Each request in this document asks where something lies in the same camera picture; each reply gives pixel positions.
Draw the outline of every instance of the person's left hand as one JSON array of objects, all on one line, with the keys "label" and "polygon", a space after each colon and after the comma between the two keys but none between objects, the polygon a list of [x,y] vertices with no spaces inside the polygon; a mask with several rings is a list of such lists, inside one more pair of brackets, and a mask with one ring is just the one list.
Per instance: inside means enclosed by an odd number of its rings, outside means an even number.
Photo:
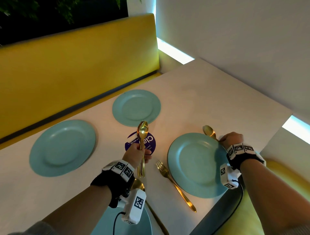
[{"label": "person's left hand", "polygon": [[129,149],[127,149],[126,153],[123,156],[123,160],[128,162],[132,167],[135,169],[138,167],[138,165],[142,161],[142,155],[144,155],[145,163],[148,163],[150,159],[152,159],[151,150],[143,149],[139,150],[140,144],[132,144]]}]

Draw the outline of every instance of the table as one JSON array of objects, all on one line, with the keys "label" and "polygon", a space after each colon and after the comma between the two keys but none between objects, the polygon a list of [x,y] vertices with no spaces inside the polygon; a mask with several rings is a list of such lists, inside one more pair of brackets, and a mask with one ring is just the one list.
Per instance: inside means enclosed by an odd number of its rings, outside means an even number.
[{"label": "table", "polygon": [[[221,197],[198,198],[185,192],[197,208],[194,213],[171,182],[160,175],[155,162],[166,164],[173,140],[188,132],[203,133],[202,126],[210,125],[218,138],[232,131],[243,133],[245,142],[261,151],[292,113],[201,59],[136,89],[153,92],[162,104],[160,115],[149,125],[156,149],[142,181],[148,202],[171,235],[189,234]],[[0,150],[0,234],[25,230],[88,187],[101,167],[122,158],[126,139],[136,128],[114,119],[116,98],[69,118],[92,123],[98,135],[93,155],[75,171],[46,178],[31,170],[29,153],[43,131]],[[152,223],[153,234],[160,234],[153,219]]]}]

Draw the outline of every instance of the teal plate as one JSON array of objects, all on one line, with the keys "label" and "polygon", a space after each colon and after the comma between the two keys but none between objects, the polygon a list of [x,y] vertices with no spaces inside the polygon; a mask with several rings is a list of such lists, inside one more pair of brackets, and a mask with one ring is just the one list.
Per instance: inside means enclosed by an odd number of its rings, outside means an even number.
[{"label": "teal plate", "polygon": [[54,177],[77,169],[92,153],[96,133],[83,120],[60,122],[43,132],[30,151],[32,170],[41,176]]},{"label": "teal plate", "polygon": [[187,133],[175,139],[169,148],[169,171],[176,183],[189,194],[213,198],[227,190],[220,179],[220,166],[228,163],[226,153],[211,137]]},{"label": "teal plate", "polygon": [[142,120],[149,124],[153,122],[160,109],[160,101],[152,92],[131,90],[117,97],[113,103],[112,113],[119,123],[137,127]]},{"label": "teal plate", "polygon": [[[113,209],[108,207],[91,235],[112,234],[115,217],[121,211],[123,211],[123,209],[120,207]],[[115,235],[152,235],[151,221],[146,209],[143,208],[141,219],[138,224],[127,224],[122,221],[122,215],[119,215],[115,224]]]}]

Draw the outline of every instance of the gray sleeve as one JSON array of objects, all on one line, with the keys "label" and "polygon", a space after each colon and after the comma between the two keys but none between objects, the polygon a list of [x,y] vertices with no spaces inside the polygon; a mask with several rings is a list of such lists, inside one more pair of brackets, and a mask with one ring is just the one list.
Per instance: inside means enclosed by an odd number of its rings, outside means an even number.
[{"label": "gray sleeve", "polygon": [[298,226],[285,231],[281,235],[310,235],[310,224]]},{"label": "gray sleeve", "polygon": [[39,221],[22,233],[10,233],[9,235],[59,235],[49,224]]}]

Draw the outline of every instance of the wire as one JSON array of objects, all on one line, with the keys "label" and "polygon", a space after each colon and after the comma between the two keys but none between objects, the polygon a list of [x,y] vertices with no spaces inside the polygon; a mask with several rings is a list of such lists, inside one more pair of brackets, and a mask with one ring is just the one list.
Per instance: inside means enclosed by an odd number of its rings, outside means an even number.
[{"label": "wire", "polygon": [[116,224],[116,219],[117,219],[117,217],[118,217],[120,214],[124,215],[124,214],[126,214],[126,213],[121,211],[121,212],[120,212],[120,213],[118,213],[118,214],[117,214],[117,216],[115,217],[115,220],[114,220],[114,225],[113,225],[113,235],[114,235],[114,233],[115,233],[115,224]]},{"label": "wire", "polygon": [[224,223],[226,223],[230,219],[230,217],[235,213],[235,211],[237,210],[238,206],[240,205],[241,200],[243,198],[243,187],[242,187],[241,183],[239,183],[239,185],[241,186],[241,198],[240,198],[240,201],[238,202],[236,208],[233,210],[233,212],[230,214],[230,216],[228,216],[228,218],[213,233],[211,233],[210,235],[214,235],[224,225]]}]

